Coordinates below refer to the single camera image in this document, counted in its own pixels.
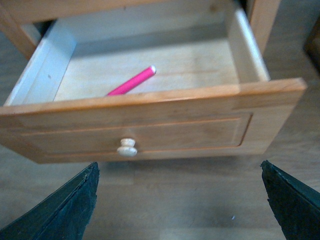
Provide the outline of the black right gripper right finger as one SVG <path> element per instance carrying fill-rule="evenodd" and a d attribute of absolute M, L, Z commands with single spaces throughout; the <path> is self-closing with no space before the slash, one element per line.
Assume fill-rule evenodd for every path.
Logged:
<path fill-rule="evenodd" d="M 265 160 L 262 180 L 268 203 L 287 240 L 320 238 L 320 193 Z"/>

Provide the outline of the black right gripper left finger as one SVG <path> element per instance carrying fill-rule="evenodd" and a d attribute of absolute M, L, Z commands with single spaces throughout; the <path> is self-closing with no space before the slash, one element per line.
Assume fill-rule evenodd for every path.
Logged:
<path fill-rule="evenodd" d="M 0 231 L 2 240 L 81 240 L 97 202 L 100 170 L 85 167 L 45 200 Z"/>

